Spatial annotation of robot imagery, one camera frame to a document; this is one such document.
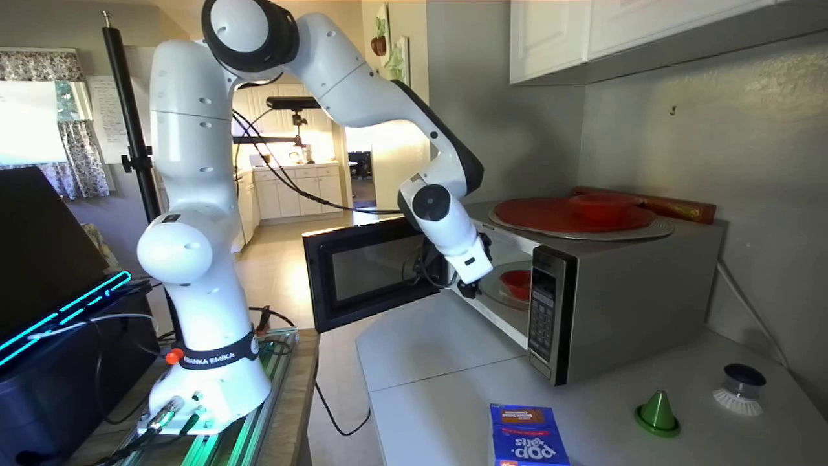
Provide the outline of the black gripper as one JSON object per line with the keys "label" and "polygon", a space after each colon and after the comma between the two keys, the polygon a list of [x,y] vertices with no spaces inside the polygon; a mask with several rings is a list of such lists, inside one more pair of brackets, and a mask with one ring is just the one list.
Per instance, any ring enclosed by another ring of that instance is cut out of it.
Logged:
{"label": "black gripper", "polygon": [[475,279],[475,282],[459,282],[455,289],[459,289],[459,294],[461,294],[464,298],[479,298],[479,296],[481,296],[481,279]]}

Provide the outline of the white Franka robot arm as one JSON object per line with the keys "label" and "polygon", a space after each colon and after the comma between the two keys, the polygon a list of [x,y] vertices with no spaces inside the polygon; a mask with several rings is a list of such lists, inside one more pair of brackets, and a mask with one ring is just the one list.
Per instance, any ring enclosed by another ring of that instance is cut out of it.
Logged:
{"label": "white Franka robot arm", "polygon": [[342,127],[411,122],[435,158],[399,188],[402,212],[461,279],[491,273],[464,208],[483,167],[411,88],[376,75],[324,14],[204,0],[202,37],[161,45],[151,74],[151,142],[169,210],[140,237],[138,259],[171,296],[184,344],[151,392],[142,419],[151,436],[218,436],[272,393],[231,252],[239,234],[231,116],[240,87],[279,75],[298,79]]}

